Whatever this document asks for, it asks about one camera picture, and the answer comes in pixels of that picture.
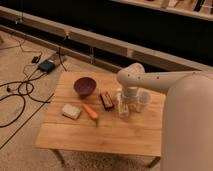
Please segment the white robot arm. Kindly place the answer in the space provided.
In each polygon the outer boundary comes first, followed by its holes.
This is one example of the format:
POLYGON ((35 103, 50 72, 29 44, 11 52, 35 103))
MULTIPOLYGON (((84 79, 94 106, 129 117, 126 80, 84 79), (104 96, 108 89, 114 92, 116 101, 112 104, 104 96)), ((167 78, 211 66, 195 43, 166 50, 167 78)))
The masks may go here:
POLYGON ((160 171, 213 171, 213 71, 147 73, 134 63, 117 81, 128 99, 133 87, 166 95, 160 171))

